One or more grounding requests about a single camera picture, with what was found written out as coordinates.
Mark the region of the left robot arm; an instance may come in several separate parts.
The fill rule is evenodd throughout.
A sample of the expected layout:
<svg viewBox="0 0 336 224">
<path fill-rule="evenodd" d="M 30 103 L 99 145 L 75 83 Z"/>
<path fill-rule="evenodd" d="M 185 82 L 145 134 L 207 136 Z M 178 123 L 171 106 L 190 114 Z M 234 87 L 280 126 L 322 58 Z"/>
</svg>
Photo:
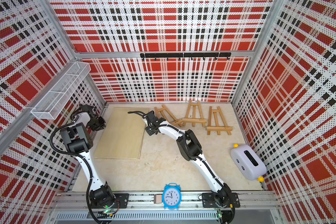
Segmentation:
<svg viewBox="0 0 336 224">
<path fill-rule="evenodd" d="M 51 148 L 63 155 L 75 157 L 88 180 L 86 203 L 90 215 L 98 224 L 109 224 L 111 221 L 99 220 L 93 213 L 92 207 L 110 208 L 115 203 L 120 204 L 113 194 L 107 181 L 103 180 L 96 171 L 95 160 L 90 149 L 93 140 L 88 129 L 99 131 L 105 128 L 105 120 L 94 113 L 90 105 L 80 104 L 70 116 L 71 123 L 56 128 L 49 138 Z"/>
</svg>

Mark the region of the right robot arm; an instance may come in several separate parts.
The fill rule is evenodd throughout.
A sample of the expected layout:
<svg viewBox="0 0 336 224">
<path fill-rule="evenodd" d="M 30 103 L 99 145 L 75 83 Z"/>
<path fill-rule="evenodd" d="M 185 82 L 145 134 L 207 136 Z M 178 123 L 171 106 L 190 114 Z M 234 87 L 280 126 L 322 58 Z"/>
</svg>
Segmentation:
<svg viewBox="0 0 336 224">
<path fill-rule="evenodd" d="M 148 135 L 161 133 L 176 141 L 182 157 L 192 162 L 208 183 L 213 195 L 213 201 L 221 209 L 219 222 L 221 224 L 230 224 L 236 214 L 232 191 L 207 162 L 202 146 L 194 132 L 190 129 L 184 131 L 173 126 L 164 118 L 156 117 L 153 111 L 149 113 L 129 111 L 128 114 L 137 114 L 142 117 L 147 126 L 145 131 Z"/>
</svg>

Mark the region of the wooden easel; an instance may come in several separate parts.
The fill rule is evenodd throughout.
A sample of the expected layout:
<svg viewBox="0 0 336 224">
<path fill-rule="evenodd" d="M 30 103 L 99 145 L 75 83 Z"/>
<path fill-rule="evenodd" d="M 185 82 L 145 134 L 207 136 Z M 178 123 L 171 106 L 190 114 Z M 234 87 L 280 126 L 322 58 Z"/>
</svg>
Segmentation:
<svg viewBox="0 0 336 224">
<path fill-rule="evenodd" d="M 164 118 L 175 127 L 183 127 L 182 119 L 177 119 L 166 105 L 161 105 L 160 108 L 154 107 L 154 112 L 157 118 Z"/>
<path fill-rule="evenodd" d="M 206 127 L 207 119 L 204 118 L 200 101 L 189 101 L 185 117 L 182 118 L 183 127 L 186 126 L 187 123 L 190 123 L 192 127 L 195 127 L 196 124 L 201 124 L 202 127 Z"/>
<path fill-rule="evenodd" d="M 208 135 L 211 135 L 212 132 L 215 132 L 217 135 L 221 135 L 222 133 L 232 135 L 233 127 L 228 125 L 220 106 L 216 108 L 209 107 L 206 131 Z"/>
</svg>

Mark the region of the plywood board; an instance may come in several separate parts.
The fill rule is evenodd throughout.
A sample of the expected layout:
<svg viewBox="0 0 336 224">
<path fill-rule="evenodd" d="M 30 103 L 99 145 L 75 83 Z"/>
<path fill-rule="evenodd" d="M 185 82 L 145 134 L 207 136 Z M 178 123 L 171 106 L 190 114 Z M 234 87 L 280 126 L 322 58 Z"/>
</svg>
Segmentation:
<svg viewBox="0 0 336 224">
<path fill-rule="evenodd" d="M 94 153 L 95 159 L 139 159 L 146 124 L 132 111 L 148 107 L 115 107 Z"/>
</svg>

